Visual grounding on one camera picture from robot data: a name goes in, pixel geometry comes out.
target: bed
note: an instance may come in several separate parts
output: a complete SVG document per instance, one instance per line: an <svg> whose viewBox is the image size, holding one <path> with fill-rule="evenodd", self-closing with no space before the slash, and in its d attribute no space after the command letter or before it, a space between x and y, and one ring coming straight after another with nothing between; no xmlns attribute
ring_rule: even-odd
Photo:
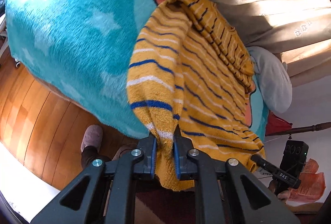
<svg viewBox="0 0 331 224"><path fill-rule="evenodd" d="M246 46L262 46L279 58L280 52L327 42L330 38L323 19L330 13L326 0L314 4L312 0L212 1L236 27ZM91 112L101 122L127 136L145 137L148 130L127 102L126 72L135 39L157 4L157 0L7 0L7 31L12 56L24 63L51 91ZM107 5L115 12L100 11ZM290 10L284 10L284 6L289 6ZM303 17L290 19L293 14L307 9L309 12ZM107 29L96 26L103 21L107 22ZM302 36L297 31L300 35L297 37L294 28L300 28ZM322 63L327 63L325 54L322 58ZM291 63L288 68L291 74ZM258 78L256 74L257 90L251 95L247 118L251 119L248 122L251 130L263 139L270 105L266 105L266 98L260 92ZM282 80L275 81L275 87L282 84Z"/></svg>
<svg viewBox="0 0 331 224"><path fill-rule="evenodd" d="M136 36L156 4L155 0L126 0L121 6L115 2L119 12L131 16L120 17L128 25L125 31L114 22L120 14L112 17L87 7L109 4L109 0L101 4L96 0L7 0L10 49L12 56L50 90L125 135L142 138L148 130L128 106L126 70ZM98 20L109 20L115 42L113 35L103 39L108 30L94 27ZM251 96L252 109L247 117L251 129L263 139L268 109L256 78L255 82L257 89Z"/></svg>

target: white wall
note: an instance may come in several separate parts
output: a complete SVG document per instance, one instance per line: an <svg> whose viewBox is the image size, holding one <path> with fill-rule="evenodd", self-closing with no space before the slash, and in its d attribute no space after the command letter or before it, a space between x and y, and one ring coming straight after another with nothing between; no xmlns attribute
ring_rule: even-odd
<svg viewBox="0 0 331 224"><path fill-rule="evenodd" d="M59 193L25 168L1 143L0 189L11 207L28 222Z"/></svg>
<svg viewBox="0 0 331 224"><path fill-rule="evenodd" d="M331 76L294 88L290 108L278 116L292 122L293 128L331 122ZM319 200L324 202L331 191L331 128L295 134L292 138L308 144L307 160L309 158L316 160L319 164L318 172L324 172L326 189ZM265 150L268 161L279 166L287 139L288 136L266 137ZM270 179L266 178L262 181L268 184Z"/></svg>

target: hand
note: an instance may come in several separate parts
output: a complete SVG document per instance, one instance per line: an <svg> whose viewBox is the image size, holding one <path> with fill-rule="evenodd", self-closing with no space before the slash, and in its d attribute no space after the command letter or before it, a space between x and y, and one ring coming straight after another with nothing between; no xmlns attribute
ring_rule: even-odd
<svg viewBox="0 0 331 224"><path fill-rule="evenodd" d="M276 188L277 188L277 181L273 179L270 181L268 189L271 190L273 193L275 193ZM290 191L287 189L279 193L277 195L277 198L285 203L289 199L290 194L291 194Z"/></svg>

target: slipper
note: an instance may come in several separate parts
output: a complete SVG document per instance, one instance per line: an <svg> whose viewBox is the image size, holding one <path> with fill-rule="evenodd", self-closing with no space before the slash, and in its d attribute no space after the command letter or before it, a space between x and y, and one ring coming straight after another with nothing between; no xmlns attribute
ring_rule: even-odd
<svg viewBox="0 0 331 224"><path fill-rule="evenodd" d="M91 125L89 126L84 134L82 145L80 146L80 150L83 152L85 147L93 146L97 149L98 153L101 147L103 131L99 125Z"/></svg>
<svg viewBox="0 0 331 224"><path fill-rule="evenodd" d="M114 158L112 159L112 161L118 160L120 157L122 157L123 154L127 153L128 151L132 151L136 148L137 148L137 144L135 144L135 143L126 144L126 145L121 146L117 150L117 152L116 152Z"/></svg>

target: brown pants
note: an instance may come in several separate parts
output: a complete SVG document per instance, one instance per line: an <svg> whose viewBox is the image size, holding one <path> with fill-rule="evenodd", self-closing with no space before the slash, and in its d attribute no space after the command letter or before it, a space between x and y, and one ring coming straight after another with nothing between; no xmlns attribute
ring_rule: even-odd
<svg viewBox="0 0 331 224"><path fill-rule="evenodd" d="M91 164L95 159L101 159L104 162L111 161L107 156L99 155L97 149L94 146L87 146L82 152L82 168L85 169Z"/></svg>

